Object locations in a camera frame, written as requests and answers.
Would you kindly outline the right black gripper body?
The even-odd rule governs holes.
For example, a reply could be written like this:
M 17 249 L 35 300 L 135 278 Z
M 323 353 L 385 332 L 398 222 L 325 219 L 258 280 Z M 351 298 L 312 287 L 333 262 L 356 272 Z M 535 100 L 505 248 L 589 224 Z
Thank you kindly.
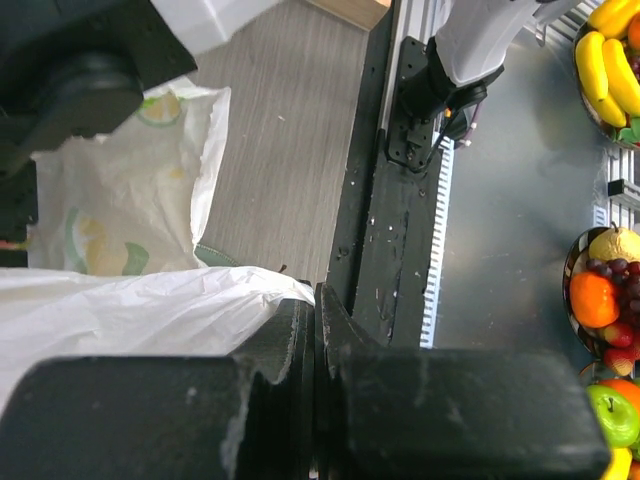
M 1 172 L 110 134 L 196 62 L 149 1 L 1 4 Z

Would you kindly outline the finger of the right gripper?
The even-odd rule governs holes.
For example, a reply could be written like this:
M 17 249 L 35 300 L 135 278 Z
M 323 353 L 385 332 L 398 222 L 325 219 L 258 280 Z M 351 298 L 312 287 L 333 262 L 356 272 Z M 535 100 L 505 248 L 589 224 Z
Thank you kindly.
M 29 227 L 38 222 L 36 164 L 9 177 L 1 171 L 1 266 L 27 267 Z

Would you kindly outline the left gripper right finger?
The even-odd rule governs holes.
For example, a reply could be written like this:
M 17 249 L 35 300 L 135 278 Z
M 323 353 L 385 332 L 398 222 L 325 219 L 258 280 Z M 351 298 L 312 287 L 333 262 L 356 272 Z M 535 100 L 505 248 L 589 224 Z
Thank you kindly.
M 608 467 L 564 357 L 386 348 L 330 285 L 318 285 L 315 300 L 321 478 L 597 479 Z

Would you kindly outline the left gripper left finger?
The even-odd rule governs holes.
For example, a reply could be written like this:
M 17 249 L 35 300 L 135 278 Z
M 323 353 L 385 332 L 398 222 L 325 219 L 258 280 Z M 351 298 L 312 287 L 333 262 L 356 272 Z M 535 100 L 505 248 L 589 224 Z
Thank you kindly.
M 285 300 L 225 356 L 60 357 L 1 417 L 5 479 L 305 479 L 314 310 Z

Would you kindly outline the white plastic bag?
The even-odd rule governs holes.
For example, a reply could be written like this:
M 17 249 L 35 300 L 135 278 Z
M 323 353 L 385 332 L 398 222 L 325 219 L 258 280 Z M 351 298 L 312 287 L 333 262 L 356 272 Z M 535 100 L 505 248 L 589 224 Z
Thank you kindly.
M 229 88 L 152 90 L 113 134 L 36 161 L 28 266 L 1 272 L 1 396 L 71 356 L 222 356 L 310 287 L 197 256 L 228 136 Z

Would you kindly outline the grey-blue round plate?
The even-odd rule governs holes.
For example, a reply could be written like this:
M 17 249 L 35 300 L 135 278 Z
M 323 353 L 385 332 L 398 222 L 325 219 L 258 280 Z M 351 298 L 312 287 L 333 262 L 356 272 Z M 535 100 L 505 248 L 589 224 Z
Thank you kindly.
M 195 256 L 208 267 L 239 267 L 240 263 L 227 254 L 214 248 L 198 244 L 194 250 Z

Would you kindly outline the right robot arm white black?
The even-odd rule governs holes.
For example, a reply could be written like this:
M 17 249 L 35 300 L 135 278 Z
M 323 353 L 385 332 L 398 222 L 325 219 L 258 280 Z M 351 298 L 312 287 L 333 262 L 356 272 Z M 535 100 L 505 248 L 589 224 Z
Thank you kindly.
M 114 132 L 146 91 L 192 72 L 197 55 L 266 1 L 5 1 L 1 5 L 1 263 L 23 267 L 38 220 L 33 154 Z M 534 1 L 454 1 L 402 97 L 413 118 L 483 98 Z

